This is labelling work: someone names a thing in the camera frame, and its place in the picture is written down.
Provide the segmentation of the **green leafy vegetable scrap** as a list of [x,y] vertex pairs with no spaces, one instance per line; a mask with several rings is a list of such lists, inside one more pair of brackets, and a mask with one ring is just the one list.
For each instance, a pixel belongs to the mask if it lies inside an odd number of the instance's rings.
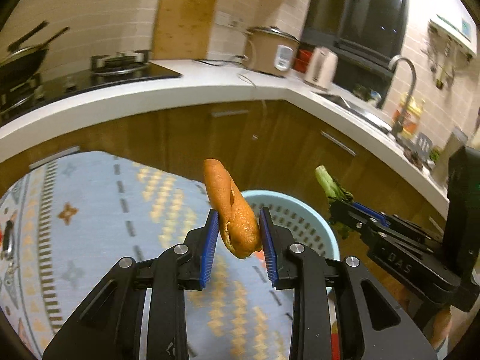
[[346,189],[343,189],[340,183],[327,172],[325,166],[320,165],[316,167],[315,177],[324,190],[329,203],[329,223],[335,226],[339,236],[343,240],[346,240],[349,237],[351,229],[345,224],[337,225],[337,221],[334,219],[334,214],[331,211],[331,206],[335,202],[352,204],[354,203],[354,197],[350,192],[346,191]]

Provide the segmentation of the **orange bread roll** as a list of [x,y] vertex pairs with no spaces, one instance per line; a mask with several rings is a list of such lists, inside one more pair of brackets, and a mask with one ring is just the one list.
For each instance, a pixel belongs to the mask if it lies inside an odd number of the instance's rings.
[[203,180],[211,206],[219,214],[220,236],[226,248],[239,259],[262,250],[256,216],[222,162],[205,159]]

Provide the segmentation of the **dark kitchen window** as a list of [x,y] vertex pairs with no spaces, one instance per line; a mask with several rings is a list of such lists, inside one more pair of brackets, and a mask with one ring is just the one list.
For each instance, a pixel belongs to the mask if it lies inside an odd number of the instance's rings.
[[385,98],[401,52],[408,0],[310,0],[300,46],[337,55],[334,83],[350,92],[370,89]]

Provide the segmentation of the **white kitchen countertop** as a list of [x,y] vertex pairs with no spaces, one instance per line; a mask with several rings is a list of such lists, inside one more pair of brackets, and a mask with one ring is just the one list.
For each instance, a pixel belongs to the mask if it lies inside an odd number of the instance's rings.
[[181,77],[97,88],[11,121],[1,127],[1,160],[66,133],[126,116],[210,103],[285,100],[360,144],[408,181],[442,216],[447,215],[449,201],[443,187],[411,165],[390,138],[316,94],[297,76],[275,78],[238,67],[209,67],[189,61],[165,65],[179,71]]

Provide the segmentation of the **light blue plastic basket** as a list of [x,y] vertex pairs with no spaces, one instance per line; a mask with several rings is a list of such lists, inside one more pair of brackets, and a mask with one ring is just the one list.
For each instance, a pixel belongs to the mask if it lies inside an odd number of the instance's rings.
[[[255,215],[260,213],[262,207],[267,207],[272,222],[289,229],[296,242],[308,246],[324,258],[340,259],[335,233],[326,220],[308,204],[290,195],[265,189],[247,190],[241,194]],[[264,252],[261,250],[253,253],[247,261],[252,272],[241,270],[247,294],[254,297],[266,296],[271,287]]]

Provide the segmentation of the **patterned light blue tablecloth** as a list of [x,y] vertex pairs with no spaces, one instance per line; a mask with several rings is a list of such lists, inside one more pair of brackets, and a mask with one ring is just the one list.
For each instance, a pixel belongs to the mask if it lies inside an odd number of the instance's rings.
[[[36,357],[98,281],[124,256],[141,262],[205,224],[202,183],[104,152],[69,155],[19,179],[1,197],[1,311]],[[223,244],[207,287],[185,295],[192,359],[287,359],[292,292],[247,294],[252,268]]]

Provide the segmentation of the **brown wooden cabinet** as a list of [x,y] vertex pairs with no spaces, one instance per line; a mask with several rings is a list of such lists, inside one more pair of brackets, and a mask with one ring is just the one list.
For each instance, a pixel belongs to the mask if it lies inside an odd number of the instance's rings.
[[24,176],[30,164],[77,146],[201,180],[206,158],[224,164],[240,189],[290,194],[328,212],[315,181],[316,167],[361,204],[396,214],[440,236],[446,211],[421,190],[424,177],[384,134],[348,119],[340,110],[313,115],[285,100],[221,102],[125,116],[45,138],[36,127],[32,143],[1,145],[1,188]]

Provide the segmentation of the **black silver car key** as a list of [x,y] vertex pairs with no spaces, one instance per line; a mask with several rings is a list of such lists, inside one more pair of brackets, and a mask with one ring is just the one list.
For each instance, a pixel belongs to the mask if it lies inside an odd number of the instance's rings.
[[11,261],[15,252],[15,232],[14,222],[9,219],[6,222],[6,228],[1,243],[1,260]]

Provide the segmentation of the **white electric kettle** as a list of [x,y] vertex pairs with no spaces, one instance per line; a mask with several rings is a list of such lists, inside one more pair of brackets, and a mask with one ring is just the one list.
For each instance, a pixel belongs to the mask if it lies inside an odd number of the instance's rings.
[[304,82],[323,91],[329,91],[335,77],[338,57],[326,47],[316,47],[309,60]]

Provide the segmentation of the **red container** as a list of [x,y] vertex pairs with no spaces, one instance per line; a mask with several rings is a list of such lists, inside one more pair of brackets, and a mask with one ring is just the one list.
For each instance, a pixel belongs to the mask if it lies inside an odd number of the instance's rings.
[[305,73],[308,69],[312,52],[307,49],[299,49],[295,57],[293,69],[297,72]]

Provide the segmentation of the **beige rice cooker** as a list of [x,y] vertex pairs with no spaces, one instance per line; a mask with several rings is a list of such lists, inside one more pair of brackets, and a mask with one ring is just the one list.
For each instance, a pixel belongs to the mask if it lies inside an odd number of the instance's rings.
[[250,27],[242,65],[253,72],[285,77],[289,72],[299,40],[278,27]]

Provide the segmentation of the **black gas stove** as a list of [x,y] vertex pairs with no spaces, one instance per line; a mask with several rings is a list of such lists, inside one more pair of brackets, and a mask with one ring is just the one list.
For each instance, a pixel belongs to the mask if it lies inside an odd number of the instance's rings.
[[150,61],[148,49],[95,55],[90,67],[52,80],[35,73],[26,81],[1,91],[1,124],[61,99],[95,89],[132,82],[174,79],[182,75]]

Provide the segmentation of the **black wok pan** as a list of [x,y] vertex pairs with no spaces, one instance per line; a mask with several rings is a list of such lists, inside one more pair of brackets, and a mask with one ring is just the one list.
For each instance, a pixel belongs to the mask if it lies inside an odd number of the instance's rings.
[[7,47],[9,55],[1,61],[0,68],[1,92],[9,91],[23,84],[33,76],[43,63],[49,50],[49,44],[70,30],[70,27],[62,28],[58,33],[55,33],[54,36],[43,43],[35,46],[21,47],[25,41],[44,29],[44,27],[47,27],[48,24],[49,23],[44,20],[33,30],[26,33],[17,41],[10,43]]

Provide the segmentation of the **wooden cutting board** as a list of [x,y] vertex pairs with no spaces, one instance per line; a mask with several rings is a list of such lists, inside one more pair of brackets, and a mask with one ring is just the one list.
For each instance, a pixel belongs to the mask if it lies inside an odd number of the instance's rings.
[[159,0],[153,59],[205,59],[217,0]]

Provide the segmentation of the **white wall utensil rack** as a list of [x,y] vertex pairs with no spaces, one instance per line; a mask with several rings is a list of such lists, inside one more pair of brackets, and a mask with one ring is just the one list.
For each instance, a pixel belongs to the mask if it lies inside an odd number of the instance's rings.
[[438,14],[428,23],[426,55],[433,82],[439,90],[450,90],[477,57],[477,36],[472,24],[460,20],[460,28]]

